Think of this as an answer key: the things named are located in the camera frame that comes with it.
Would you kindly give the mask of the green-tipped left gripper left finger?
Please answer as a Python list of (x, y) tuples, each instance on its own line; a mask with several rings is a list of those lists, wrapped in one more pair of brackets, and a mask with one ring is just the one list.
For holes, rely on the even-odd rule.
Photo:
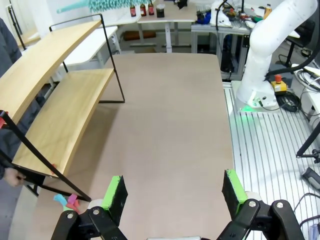
[(122, 175), (113, 176), (101, 203), (83, 213), (61, 213), (51, 240), (128, 240), (119, 229), (128, 192)]

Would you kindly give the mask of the black office chair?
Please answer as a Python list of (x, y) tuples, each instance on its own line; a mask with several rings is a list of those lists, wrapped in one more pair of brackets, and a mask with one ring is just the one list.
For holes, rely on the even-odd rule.
[(309, 19), (303, 22), (300, 26), (298, 26), (295, 29), (295, 32), (299, 34), (299, 38), (296, 38), (293, 36), (288, 36), (286, 38), (286, 40), (290, 42), (290, 49), (289, 49), (288, 55), (286, 56), (286, 61), (283, 62), (281, 60), (281, 56), (284, 57), (284, 55), (279, 54), (278, 61), (276, 62), (276, 64), (281, 64), (285, 67), (290, 67), (292, 64), (291, 57), (292, 57), (295, 46), (298, 46), (300, 48), (306, 47), (312, 40), (315, 26), (316, 26), (315, 22)]

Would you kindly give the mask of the green-tipped left gripper right finger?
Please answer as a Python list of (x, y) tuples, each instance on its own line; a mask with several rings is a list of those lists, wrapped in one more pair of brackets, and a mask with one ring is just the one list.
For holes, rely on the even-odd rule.
[(249, 198), (234, 169), (224, 171), (222, 193), (231, 221), (221, 240), (246, 240), (252, 231), (267, 240), (305, 240), (290, 203), (281, 199), (268, 205)]

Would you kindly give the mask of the teal microfiber duster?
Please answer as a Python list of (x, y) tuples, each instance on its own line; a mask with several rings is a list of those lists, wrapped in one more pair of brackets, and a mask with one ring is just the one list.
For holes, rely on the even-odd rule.
[(79, 0), (70, 5), (58, 8), (58, 14), (80, 8), (88, 8), (93, 13), (104, 12), (107, 10), (127, 8), (144, 4), (147, 0)]

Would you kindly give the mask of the two-tier wooden black-framed shelf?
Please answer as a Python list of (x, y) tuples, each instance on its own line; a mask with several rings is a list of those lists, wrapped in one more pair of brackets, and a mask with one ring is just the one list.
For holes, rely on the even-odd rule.
[(21, 142), (15, 157), (9, 161), (27, 172), (60, 179), (87, 202), (91, 198), (67, 178), (67, 172), (103, 92), (118, 74), (117, 69), (67, 71), (28, 132), (22, 133), (17, 124), (70, 53), (94, 30), (104, 27), (101, 14), (98, 20), (61, 29), (52, 25), (49, 33), (26, 50), (0, 78), (0, 111), (8, 112), (4, 117), (6, 124)]

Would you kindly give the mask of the grey jacket torso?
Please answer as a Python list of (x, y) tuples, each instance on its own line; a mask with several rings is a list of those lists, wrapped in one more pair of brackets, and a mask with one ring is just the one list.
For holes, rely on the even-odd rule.
[(21, 56), (16, 39), (0, 18), (0, 78)]

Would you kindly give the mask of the person's right hand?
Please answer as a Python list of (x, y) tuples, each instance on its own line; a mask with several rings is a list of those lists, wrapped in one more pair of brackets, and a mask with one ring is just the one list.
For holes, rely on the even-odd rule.
[(26, 176), (14, 168), (6, 168), (4, 170), (3, 179), (12, 187), (20, 186), (24, 183)]

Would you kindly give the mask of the blue object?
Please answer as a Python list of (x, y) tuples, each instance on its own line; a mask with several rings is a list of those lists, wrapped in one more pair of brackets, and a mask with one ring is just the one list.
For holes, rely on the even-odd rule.
[(197, 21), (196, 21), (197, 24), (208, 25), (210, 23), (210, 20), (211, 20), (210, 11), (205, 11), (205, 12), (198, 11), (196, 15), (197, 15)]

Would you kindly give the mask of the grey jacketed right forearm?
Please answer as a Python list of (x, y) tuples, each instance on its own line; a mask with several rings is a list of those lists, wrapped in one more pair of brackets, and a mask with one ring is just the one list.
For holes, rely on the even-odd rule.
[(0, 149), (0, 180), (5, 176), (5, 170), (7, 168), (15, 168), (10, 162), (10, 158)]

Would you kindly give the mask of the teal paper scrap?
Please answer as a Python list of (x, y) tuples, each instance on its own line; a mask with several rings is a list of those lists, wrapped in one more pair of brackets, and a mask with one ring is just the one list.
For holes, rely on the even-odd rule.
[(65, 197), (62, 194), (56, 194), (53, 197), (53, 200), (56, 201), (56, 202), (59, 202), (63, 206), (65, 206), (68, 203), (67, 200), (65, 199)]

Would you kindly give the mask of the black handheld device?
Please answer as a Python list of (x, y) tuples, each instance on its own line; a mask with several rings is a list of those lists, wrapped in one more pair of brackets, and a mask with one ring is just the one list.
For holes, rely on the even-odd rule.
[(301, 176), (317, 190), (320, 190), (320, 175), (318, 175), (312, 168), (308, 167), (302, 172)]

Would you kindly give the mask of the yellow emergency stop box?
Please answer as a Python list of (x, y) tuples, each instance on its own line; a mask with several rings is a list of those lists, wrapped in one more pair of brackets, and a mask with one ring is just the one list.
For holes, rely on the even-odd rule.
[(287, 84), (283, 81), (283, 78), (280, 74), (276, 74), (274, 76), (274, 80), (271, 81), (271, 86), (275, 95), (284, 95), (287, 93)]

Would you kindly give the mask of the slotted aluminium base platform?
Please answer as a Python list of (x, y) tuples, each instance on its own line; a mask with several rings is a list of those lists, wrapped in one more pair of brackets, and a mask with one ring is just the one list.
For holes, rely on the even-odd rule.
[(308, 101), (316, 94), (304, 94), (303, 110), (298, 112), (241, 112), (232, 85), (226, 82), (223, 88), (234, 168), (242, 186), (258, 193), (267, 204), (288, 201), (309, 240), (312, 227), (320, 222), (320, 192), (301, 175), (308, 168), (320, 175), (320, 163), (311, 157), (297, 158), (296, 153), (320, 122), (320, 115), (306, 116)]

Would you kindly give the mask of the light wooden desk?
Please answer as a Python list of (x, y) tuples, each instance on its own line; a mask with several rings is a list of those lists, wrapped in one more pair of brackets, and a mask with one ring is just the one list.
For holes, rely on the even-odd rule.
[(166, 52), (172, 53), (172, 42), (171, 42), (171, 28), (170, 25), (174, 25), (175, 34), (175, 47), (179, 46), (179, 31), (178, 23), (194, 23), (197, 20), (197, 7), (195, 3), (188, 2), (187, 6), (179, 9), (172, 2), (164, 2), (164, 17), (158, 18), (156, 13), (154, 15), (142, 16), (137, 20), (138, 33), (140, 38), (140, 45), (147, 46), (144, 41), (142, 24), (154, 24), (164, 23), (165, 41), (166, 41)]

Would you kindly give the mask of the white side table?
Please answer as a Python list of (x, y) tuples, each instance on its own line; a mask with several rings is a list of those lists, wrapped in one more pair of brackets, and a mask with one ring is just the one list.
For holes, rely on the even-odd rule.
[(103, 67), (110, 54), (121, 54), (122, 50), (117, 36), (117, 26), (97, 28), (85, 38), (64, 60), (68, 69), (81, 69), (97, 61)]

